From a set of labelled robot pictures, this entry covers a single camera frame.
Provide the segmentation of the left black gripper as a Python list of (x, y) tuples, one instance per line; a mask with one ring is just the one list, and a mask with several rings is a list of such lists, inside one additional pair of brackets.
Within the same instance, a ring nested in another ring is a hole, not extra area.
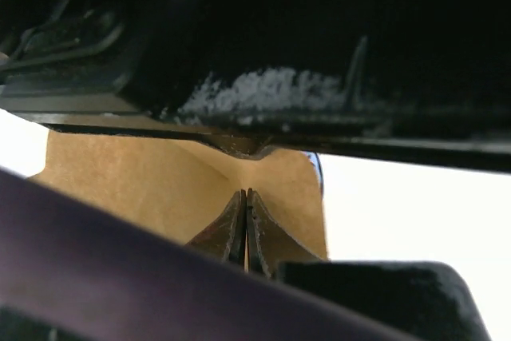
[(1, 55), (61, 133), (510, 170), (510, 0), (1, 0)]

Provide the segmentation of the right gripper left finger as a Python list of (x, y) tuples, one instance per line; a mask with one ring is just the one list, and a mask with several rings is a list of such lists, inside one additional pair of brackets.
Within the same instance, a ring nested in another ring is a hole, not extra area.
[(247, 235), (247, 193), (232, 195), (222, 213), (186, 245), (223, 262), (243, 264)]

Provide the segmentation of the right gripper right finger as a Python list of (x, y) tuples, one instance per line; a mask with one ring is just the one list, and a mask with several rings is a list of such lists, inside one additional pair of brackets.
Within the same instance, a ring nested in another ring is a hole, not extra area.
[(248, 268), (422, 340), (488, 340), (465, 281), (437, 262), (321, 260), (247, 193)]

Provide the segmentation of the blue glass dripper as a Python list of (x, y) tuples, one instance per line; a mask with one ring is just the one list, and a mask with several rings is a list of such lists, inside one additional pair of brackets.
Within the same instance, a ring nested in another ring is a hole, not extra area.
[(324, 194), (324, 179), (323, 179), (323, 169), (320, 161), (320, 157), (318, 153), (307, 152), (304, 151), (303, 154), (307, 157), (309, 162), (311, 163), (313, 169), (315, 170), (315, 175), (319, 184), (319, 189), (321, 196)]

